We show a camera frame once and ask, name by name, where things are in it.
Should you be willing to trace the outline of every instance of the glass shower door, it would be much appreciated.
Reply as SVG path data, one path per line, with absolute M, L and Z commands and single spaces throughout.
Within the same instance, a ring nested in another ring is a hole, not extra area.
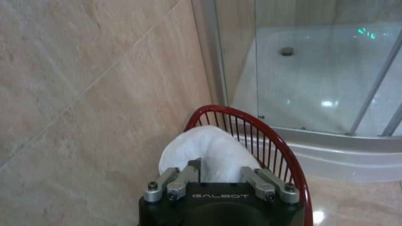
M 371 5 L 330 2 L 255 0 L 258 115 L 271 126 L 347 134 L 402 23 L 374 20 L 382 7 L 369 16 L 350 12 Z

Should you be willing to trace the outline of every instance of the beige tile floor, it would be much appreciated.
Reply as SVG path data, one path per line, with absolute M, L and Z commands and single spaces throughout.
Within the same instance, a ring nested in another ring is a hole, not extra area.
M 315 225 L 402 226 L 402 182 L 358 184 L 307 177 Z

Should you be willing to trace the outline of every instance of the tile grout line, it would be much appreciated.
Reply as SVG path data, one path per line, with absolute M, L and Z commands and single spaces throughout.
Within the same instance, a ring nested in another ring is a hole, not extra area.
M 136 42 L 131 45 L 131 47 L 128 48 L 128 50 L 126 51 L 126 53 L 122 54 L 122 56 L 118 57 L 116 61 L 112 63 L 112 65 L 105 69 L 105 71 L 100 74 L 100 76 L 95 79 L 95 81 L 89 84 L 89 86 L 77 94 L 76 98 L 69 102 L 69 104 L 67 105 L 67 107 L 60 111 L 60 113 L 57 114 L 57 116 L 49 120 L 49 122 L 45 124 L 44 128 L 36 133 L 35 136 L 32 136 L 29 138 L 29 140 L 24 143 L 24 145 L 21 145 L 21 147 L 15 150 L 11 154 L 11 156 L 7 158 L 5 162 L 3 163 L 3 165 L 0 166 L 0 172 L 3 171 L 3 169 L 5 168 L 5 166 L 8 165 L 8 162 L 12 160 L 12 158 L 17 155 L 17 153 L 20 153 L 24 149 L 27 149 L 33 141 L 43 135 L 43 133 L 45 132 L 45 130 L 49 128 L 49 126 L 60 119 L 61 115 L 64 114 L 64 112 L 71 108 L 71 106 L 76 103 L 77 100 L 81 99 L 81 97 L 85 95 L 87 91 L 91 89 L 91 87 L 100 81 L 100 79 L 103 77 L 105 77 L 107 72 L 109 71 L 111 68 L 115 67 L 115 65 L 120 62 L 120 60 L 123 60 L 123 58 L 127 56 L 128 52 L 132 50 L 132 48 L 136 46 L 136 44 L 148 36 L 148 33 L 154 30 L 154 28 L 160 24 L 160 22 L 164 20 L 164 18 L 171 14 L 171 12 L 174 11 L 174 9 L 176 8 L 176 6 L 187 0 L 179 0 L 178 3 L 174 5 L 174 7 L 168 10 L 168 12 L 162 16 L 162 18 L 159 19 L 159 21 L 151 26 L 151 28 L 147 30 L 147 32 L 143 34 L 143 36 L 139 38 L 139 40 L 136 40 Z

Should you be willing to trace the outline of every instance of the white towel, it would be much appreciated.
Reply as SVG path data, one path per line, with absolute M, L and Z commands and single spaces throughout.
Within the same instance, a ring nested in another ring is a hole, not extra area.
M 238 140 L 215 126 L 195 127 L 174 139 L 159 160 L 159 173 L 168 167 L 183 170 L 188 160 L 198 158 L 202 182 L 235 183 L 240 181 L 242 166 L 260 168 Z

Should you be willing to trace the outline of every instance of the glass panel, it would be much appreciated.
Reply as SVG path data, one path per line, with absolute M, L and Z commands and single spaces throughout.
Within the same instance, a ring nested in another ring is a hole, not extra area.
M 230 106 L 256 115 L 254 0 L 216 0 Z
M 399 124 L 393 136 L 402 136 L 402 123 Z
M 375 4 L 255 0 L 258 114 L 268 125 L 350 130 L 402 28 L 401 9 Z
M 381 87 L 371 101 L 367 113 L 359 124 L 357 136 L 381 135 L 390 119 L 402 103 L 401 87 L 402 87 L 402 51 L 390 67 L 389 73 L 383 79 Z

